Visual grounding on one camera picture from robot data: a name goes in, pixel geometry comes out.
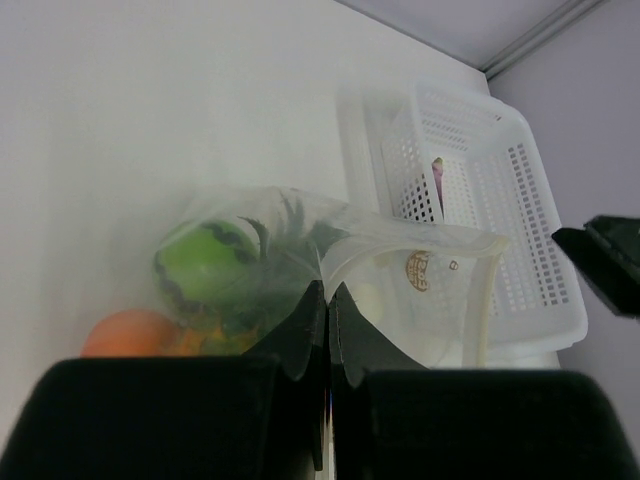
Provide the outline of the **clear polka dot zip bag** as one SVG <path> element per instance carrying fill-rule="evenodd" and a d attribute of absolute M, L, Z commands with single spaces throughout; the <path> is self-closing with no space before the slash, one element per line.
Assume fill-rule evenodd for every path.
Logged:
<path fill-rule="evenodd" d="M 340 287 L 347 288 L 360 313 L 424 367 L 485 365 L 494 279 L 507 248 L 505 237 L 384 217 L 282 187 L 216 188 L 196 198 L 170 231 L 269 189 L 297 192 L 316 206 L 343 207 L 338 223 L 348 236 L 330 248 L 321 262 L 322 278 L 314 281 L 322 285 L 325 301 L 331 301 Z"/>

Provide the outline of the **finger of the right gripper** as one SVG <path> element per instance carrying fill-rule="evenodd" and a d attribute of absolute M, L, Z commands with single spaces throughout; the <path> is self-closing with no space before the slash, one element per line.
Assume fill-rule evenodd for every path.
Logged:
<path fill-rule="evenodd" d="M 598 215 L 551 238 L 616 316 L 639 314 L 639 220 Z"/>

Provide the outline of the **fake pineapple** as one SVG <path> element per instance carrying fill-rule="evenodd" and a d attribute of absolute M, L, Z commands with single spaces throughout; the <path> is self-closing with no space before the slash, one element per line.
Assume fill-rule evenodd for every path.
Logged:
<path fill-rule="evenodd" d="M 265 338 L 293 312 L 309 284 L 321 280 L 323 258 L 348 236 L 338 223 L 343 216 L 342 206 L 316 206 L 297 192 L 269 189 L 185 221 L 237 224 L 255 243 L 259 259 L 232 303 L 192 316 L 171 309 L 184 328 L 178 353 L 241 355 Z"/>

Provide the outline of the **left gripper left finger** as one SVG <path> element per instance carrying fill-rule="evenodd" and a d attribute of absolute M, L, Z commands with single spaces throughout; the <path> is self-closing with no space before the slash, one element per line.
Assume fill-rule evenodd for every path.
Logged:
<path fill-rule="evenodd" d="M 322 470 L 327 308 L 312 282 L 239 356 L 74 359 L 36 384 L 5 479 L 312 479 Z"/>

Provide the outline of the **purple fake eggplant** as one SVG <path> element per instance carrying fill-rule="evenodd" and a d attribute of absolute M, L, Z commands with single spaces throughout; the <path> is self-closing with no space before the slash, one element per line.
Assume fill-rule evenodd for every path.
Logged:
<path fill-rule="evenodd" d="M 443 159 L 441 157 L 435 158 L 431 163 L 431 169 L 432 169 L 434 184 L 436 187 L 441 217 L 444 218 L 445 212 L 444 212 L 443 187 L 442 187 L 442 180 L 443 180 L 443 174 L 444 174 Z"/>

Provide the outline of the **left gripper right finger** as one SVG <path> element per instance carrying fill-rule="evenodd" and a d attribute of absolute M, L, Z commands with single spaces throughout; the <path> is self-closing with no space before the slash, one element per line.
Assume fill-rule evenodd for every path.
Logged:
<path fill-rule="evenodd" d="M 340 479 L 635 479 L 618 417 L 565 370 L 428 369 L 340 287 L 328 307 Z"/>

